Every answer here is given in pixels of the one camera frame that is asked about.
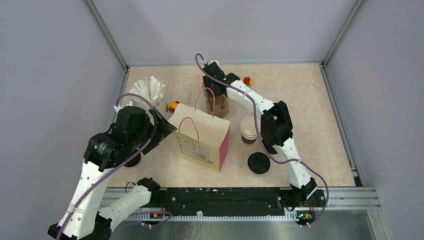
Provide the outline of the black cup lid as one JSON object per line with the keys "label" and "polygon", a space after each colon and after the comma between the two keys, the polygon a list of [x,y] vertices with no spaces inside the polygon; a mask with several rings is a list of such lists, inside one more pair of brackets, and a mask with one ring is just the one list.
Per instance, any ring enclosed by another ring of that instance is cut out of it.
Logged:
{"label": "black cup lid", "polygon": [[254,152],[248,157],[247,166],[254,174],[262,175],[270,169],[271,161],[266,154]]}

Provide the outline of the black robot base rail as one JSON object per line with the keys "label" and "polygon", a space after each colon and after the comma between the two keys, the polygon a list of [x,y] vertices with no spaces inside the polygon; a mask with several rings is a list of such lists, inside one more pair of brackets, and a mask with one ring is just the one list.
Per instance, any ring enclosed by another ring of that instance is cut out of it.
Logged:
{"label": "black robot base rail", "polygon": [[145,208],[171,208],[176,205],[211,203],[264,203],[284,207],[323,207],[325,192],[316,190],[308,199],[296,195],[289,187],[169,187],[152,195]]}

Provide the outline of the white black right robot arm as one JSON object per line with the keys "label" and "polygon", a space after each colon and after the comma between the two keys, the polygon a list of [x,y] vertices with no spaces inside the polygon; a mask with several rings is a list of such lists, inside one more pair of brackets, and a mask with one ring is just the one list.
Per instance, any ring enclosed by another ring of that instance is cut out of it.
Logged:
{"label": "white black right robot arm", "polygon": [[272,147],[287,159],[284,163],[288,167],[294,202],[307,206],[318,186],[297,151],[287,104],[274,102],[256,93],[235,74],[225,74],[216,61],[205,63],[200,70],[204,73],[204,85],[213,91],[215,97],[225,95],[253,112],[253,126],[260,133],[262,146]]}

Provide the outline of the kraft pink paper bag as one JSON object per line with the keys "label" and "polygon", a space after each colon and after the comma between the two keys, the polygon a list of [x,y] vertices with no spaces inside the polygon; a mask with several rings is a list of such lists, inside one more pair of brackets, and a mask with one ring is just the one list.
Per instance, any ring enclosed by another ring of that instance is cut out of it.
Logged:
{"label": "kraft pink paper bag", "polygon": [[231,122],[212,109],[208,114],[179,103],[168,120],[176,127],[169,137],[178,157],[220,172],[229,151]]}

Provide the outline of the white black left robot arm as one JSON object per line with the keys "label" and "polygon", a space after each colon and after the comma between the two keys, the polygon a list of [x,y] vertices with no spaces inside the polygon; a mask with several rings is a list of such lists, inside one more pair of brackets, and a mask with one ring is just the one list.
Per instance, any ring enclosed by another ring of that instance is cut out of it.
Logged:
{"label": "white black left robot arm", "polygon": [[151,178],[107,207],[101,201],[112,174],[157,147],[176,131],[156,108],[116,106],[116,120],[105,132],[94,135],[83,156],[81,175],[62,219],[48,229],[58,240],[107,240],[115,228],[136,209],[160,202],[160,185]]}

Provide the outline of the stack of paper cups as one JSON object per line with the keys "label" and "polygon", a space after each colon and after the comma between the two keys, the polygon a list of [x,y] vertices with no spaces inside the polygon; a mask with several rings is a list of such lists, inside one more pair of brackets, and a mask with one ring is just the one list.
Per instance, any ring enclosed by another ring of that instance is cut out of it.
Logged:
{"label": "stack of paper cups", "polygon": [[241,140],[246,145],[252,145],[258,139],[253,116],[245,117],[240,123]]}

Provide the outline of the brown cardboard cup carrier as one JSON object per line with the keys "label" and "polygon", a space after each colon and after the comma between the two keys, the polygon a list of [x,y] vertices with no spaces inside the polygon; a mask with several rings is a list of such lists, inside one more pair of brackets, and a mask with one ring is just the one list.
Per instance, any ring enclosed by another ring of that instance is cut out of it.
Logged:
{"label": "brown cardboard cup carrier", "polygon": [[219,95],[215,97],[209,97],[205,101],[206,112],[209,115],[214,114],[218,118],[224,118],[229,113],[229,102],[225,95]]}

